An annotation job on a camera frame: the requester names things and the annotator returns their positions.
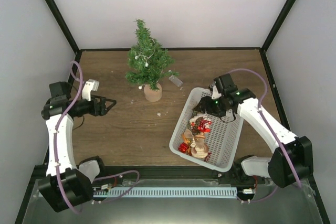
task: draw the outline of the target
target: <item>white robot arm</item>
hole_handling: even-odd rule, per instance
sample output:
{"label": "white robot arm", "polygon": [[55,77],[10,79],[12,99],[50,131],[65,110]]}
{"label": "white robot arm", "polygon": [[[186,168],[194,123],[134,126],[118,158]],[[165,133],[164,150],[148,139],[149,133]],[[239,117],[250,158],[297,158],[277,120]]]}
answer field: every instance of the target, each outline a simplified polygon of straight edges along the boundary
{"label": "white robot arm", "polygon": [[[297,137],[293,132],[283,127],[265,108],[259,107],[258,99],[250,90],[239,90],[230,74],[214,79],[214,84],[210,86],[210,89],[213,92],[212,97],[202,98],[197,109],[217,117],[225,116],[226,111],[232,109],[233,113],[246,120],[258,132],[273,153],[272,158],[253,155],[242,158],[240,164],[246,175],[271,178],[281,188],[294,183],[296,179],[281,150],[283,146],[299,179],[313,173],[310,140],[305,136]],[[260,111],[283,146],[279,146],[265,120],[261,117]]]}
{"label": "white robot arm", "polygon": [[51,98],[42,110],[42,117],[46,120],[49,133],[49,163],[46,178],[38,182],[38,189],[50,206],[56,212],[68,208],[57,182],[57,170],[61,178],[62,187],[66,197],[72,206],[90,201],[93,198],[92,182],[98,175],[104,176],[104,164],[96,156],[82,161],[77,169],[72,150],[73,118],[85,114],[93,116],[106,115],[117,103],[97,95],[91,95],[91,91],[97,91],[99,82],[88,80],[82,89],[82,99],[74,103],[73,107],[63,117],[56,134],[56,148],[54,148],[55,128],[61,115],[72,102],[69,84],[56,82],[50,84]]}

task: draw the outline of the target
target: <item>wooden tabletop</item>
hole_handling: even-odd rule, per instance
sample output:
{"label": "wooden tabletop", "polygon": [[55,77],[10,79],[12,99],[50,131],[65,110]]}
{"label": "wooden tabletop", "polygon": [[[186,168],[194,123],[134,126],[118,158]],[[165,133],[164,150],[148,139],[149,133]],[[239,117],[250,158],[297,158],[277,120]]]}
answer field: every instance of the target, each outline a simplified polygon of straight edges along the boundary
{"label": "wooden tabletop", "polygon": [[[180,73],[183,85],[178,88],[168,78],[160,80],[162,99],[151,103],[144,98],[143,90],[125,79],[130,70],[126,51],[83,52],[80,65],[84,79],[98,80],[99,89],[94,94],[115,99],[117,105],[102,117],[86,115],[84,125],[73,131],[76,163],[99,155],[105,165],[196,165],[169,149],[190,91],[195,87],[207,88],[214,78],[235,68],[249,68],[266,78],[258,50],[170,51],[170,55],[176,61],[170,69]],[[249,88],[257,97],[262,95],[263,84],[253,74],[237,72],[232,77],[239,88]],[[263,106],[279,120],[270,91]],[[74,127],[81,120],[75,118]],[[235,158],[248,154],[271,156],[266,143],[244,122]]]}

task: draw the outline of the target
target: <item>artificial christmas tree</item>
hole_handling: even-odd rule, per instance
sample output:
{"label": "artificial christmas tree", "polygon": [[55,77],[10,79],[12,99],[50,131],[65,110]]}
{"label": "artificial christmas tree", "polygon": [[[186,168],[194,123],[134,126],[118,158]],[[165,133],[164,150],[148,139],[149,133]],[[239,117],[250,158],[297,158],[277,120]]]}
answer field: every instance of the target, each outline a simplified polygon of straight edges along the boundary
{"label": "artificial christmas tree", "polygon": [[149,101],[158,101],[161,98],[162,89],[158,81],[171,75],[177,75],[174,71],[165,71],[165,68],[174,63],[168,55],[167,49],[151,37],[151,32],[145,27],[145,22],[137,19],[137,30],[135,31],[138,42],[128,52],[128,64],[135,71],[126,74],[126,79],[131,84],[145,85],[145,97]]}

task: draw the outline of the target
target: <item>red ornament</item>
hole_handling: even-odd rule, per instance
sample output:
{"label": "red ornament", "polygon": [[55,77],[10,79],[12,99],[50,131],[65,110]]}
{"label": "red ornament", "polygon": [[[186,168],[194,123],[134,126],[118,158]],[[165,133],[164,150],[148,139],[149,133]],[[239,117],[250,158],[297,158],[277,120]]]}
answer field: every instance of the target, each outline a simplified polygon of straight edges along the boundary
{"label": "red ornament", "polygon": [[204,162],[208,162],[208,160],[210,159],[211,156],[211,152],[208,153],[208,155],[204,158]]}
{"label": "red ornament", "polygon": [[211,125],[211,121],[208,120],[201,120],[198,126],[198,130],[201,132],[210,132],[211,130],[208,128]]}
{"label": "red ornament", "polygon": [[180,144],[178,150],[182,153],[185,153],[187,151],[187,149],[189,149],[189,146],[186,143],[182,143],[182,144]]}

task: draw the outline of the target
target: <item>christmas tree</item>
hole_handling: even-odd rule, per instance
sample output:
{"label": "christmas tree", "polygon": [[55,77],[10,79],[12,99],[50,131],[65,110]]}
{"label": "christmas tree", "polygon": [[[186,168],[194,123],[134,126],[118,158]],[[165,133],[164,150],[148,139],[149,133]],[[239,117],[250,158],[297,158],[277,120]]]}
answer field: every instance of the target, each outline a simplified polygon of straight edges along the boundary
{"label": "christmas tree", "polygon": [[165,77],[177,75],[174,71],[164,71],[174,60],[168,55],[167,49],[151,37],[151,32],[141,19],[136,21],[135,31],[138,42],[128,52],[128,65],[135,69],[126,74],[131,84],[149,85],[152,90],[158,90],[157,82]]}

